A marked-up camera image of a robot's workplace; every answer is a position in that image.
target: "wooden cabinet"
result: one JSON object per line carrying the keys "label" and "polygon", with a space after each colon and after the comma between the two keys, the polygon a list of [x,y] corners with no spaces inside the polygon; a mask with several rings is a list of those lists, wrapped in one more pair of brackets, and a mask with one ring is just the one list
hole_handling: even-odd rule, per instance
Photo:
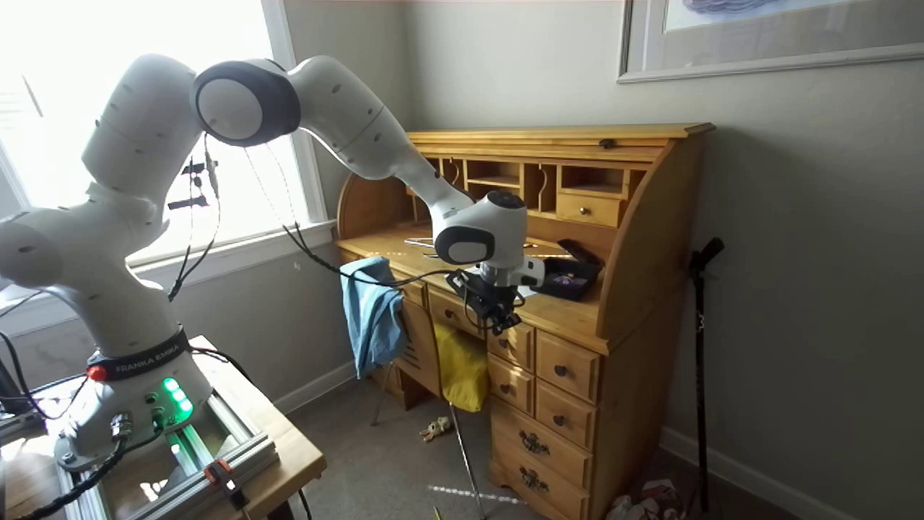
{"label": "wooden cabinet", "polygon": [[396,368],[402,368],[425,391],[438,394],[438,355],[432,345],[432,318],[428,313],[428,287],[408,284],[404,290],[404,334],[408,347],[402,349]]}
{"label": "wooden cabinet", "polygon": [[[531,296],[518,309],[522,323],[487,338],[444,282],[428,277],[428,305],[409,292],[409,309],[425,306],[430,321],[484,342],[492,475],[544,517],[606,517],[658,446],[707,131],[409,136],[460,192],[518,195],[529,209],[529,254],[562,254],[557,243],[577,240],[604,260],[585,300]],[[408,247],[430,228],[399,182],[347,179],[339,227],[343,254],[388,254],[408,276],[447,270],[432,253]]]}

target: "yellow cloth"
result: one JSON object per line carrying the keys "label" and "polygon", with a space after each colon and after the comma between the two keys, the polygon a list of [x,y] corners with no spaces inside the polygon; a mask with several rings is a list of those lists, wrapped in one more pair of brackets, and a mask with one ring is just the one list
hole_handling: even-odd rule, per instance
{"label": "yellow cloth", "polygon": [[487,403],[487,360],[480,342],[444,323],[432,323],[438,349],[441,396],[467,414],[480,414]]}

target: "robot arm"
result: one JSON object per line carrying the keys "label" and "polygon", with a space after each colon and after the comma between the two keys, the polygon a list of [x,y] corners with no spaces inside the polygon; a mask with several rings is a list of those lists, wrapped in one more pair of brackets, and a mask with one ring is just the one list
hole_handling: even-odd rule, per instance
{"label": "robot arm", "polygon": [[305,131],[347,172],[402,179],[430,209],[437,254],[457,267],[480,267],[480,277],[457,273],[451,287],[493,334],[518,323],[515,300],[526,267],[522,202],[499,192],[474,202],[438,179],[396,117],[343,63],[323,55],[288,74],[272,62],[216,63],[196,78],[194,108],[203,131],[219,141],[248,147]]}

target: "blue towel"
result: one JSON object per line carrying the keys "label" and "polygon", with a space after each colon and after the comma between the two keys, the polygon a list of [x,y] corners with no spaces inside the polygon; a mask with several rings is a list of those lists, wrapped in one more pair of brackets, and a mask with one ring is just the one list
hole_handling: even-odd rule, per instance
{"label": "blue towel", "polygon": [[370,370],[391,364],[408,342],[402,321],[404,296],[396,287],[365,284],[393,284],[388,257],[352,260],[340,273],[347,276],[340,277],[340,290],[354,380],[365,380]]}

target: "picture frame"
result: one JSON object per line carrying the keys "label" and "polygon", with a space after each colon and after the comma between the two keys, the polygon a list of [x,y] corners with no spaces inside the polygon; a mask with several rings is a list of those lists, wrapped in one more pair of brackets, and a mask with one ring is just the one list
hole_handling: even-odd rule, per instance
{"label": "picture frame", "polygon": [[617,82],[924,58],[922,0],[620,0]]}

